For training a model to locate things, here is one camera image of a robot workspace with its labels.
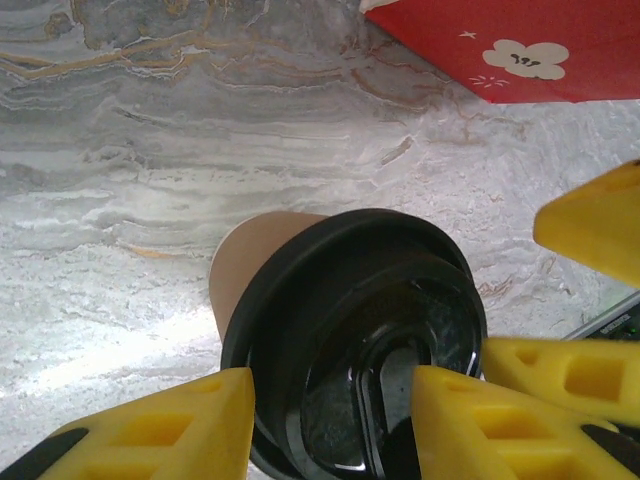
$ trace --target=red box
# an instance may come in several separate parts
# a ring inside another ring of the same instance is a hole
[[[361,10],[489,102],[640,98],[640,0],[362,0]]]

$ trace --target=marble surface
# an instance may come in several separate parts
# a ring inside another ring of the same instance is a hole
[[[533,216],[638,131],[639,102],[489,105],[352,0],[0,0],[0,467],[214,371],[211,254],[258,212],[420,215],[491,333],[567,334],[629,289]]]

